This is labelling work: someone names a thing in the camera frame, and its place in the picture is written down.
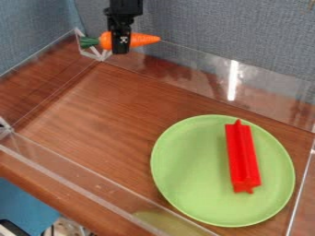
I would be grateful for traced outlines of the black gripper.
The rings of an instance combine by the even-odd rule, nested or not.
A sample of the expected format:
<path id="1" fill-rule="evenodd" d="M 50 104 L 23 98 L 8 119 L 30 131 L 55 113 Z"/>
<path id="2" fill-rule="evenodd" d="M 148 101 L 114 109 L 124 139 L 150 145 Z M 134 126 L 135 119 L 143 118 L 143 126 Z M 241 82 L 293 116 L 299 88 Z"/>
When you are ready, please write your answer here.
<path id="1" fill-rule="evenodd" d="M 110 0 L 110 7 L 103 13 L 107 16 L 108 29 L 112 30 L 112 53 L 126 54 L 131 46 L 130 27 L 134 19 L 143 15 L 143 0 Z"/>

